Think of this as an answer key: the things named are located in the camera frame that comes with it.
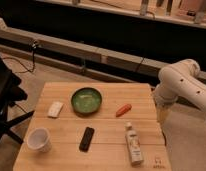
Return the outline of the cream robot gripper finger tip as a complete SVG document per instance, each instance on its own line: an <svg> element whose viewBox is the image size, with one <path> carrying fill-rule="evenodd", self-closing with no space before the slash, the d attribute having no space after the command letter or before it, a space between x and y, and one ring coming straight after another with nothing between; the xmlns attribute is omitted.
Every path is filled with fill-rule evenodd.
<svg viewBox="0 0 206 171"><path fill-rule="evenodd" d="M158 121L164 122L169 114L169 106L168 105L159 105L158 109Z"/></svg>

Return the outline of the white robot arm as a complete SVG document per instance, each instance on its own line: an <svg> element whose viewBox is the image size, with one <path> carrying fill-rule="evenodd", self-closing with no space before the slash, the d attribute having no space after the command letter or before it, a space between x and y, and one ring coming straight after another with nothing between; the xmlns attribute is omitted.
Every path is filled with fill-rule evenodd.
<svg viewBox="0 0 206 171"><path fill-rule="evenodd" d="M199 64L193 59L185 59L169 64L160 69L160 83L153 91L156 103L157 120L162 124L168 115L167 109L183 97L206 114L206 84L197 77L200 73Z"/></svg>

